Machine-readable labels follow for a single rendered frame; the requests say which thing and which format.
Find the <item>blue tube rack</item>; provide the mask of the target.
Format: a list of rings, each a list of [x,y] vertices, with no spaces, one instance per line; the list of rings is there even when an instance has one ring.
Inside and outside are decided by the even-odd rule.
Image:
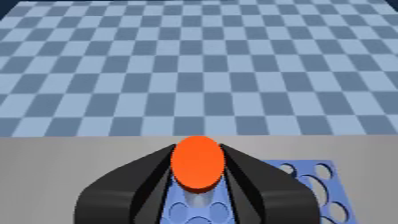
[[[331,160],[267,160],[312,188],[321,205],[321,224],[360,224]],[[203,195],[191,194],[177,180],[168,188],[159,224],[241,224],[228,182]]]

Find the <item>orange capped centrifuge tube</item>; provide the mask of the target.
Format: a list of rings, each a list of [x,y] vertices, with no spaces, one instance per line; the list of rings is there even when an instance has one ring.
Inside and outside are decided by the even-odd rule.
[[[226,168],[225,151],[207,136],[187,137],[173,150],[171,171],[193,207],[207,207]]]

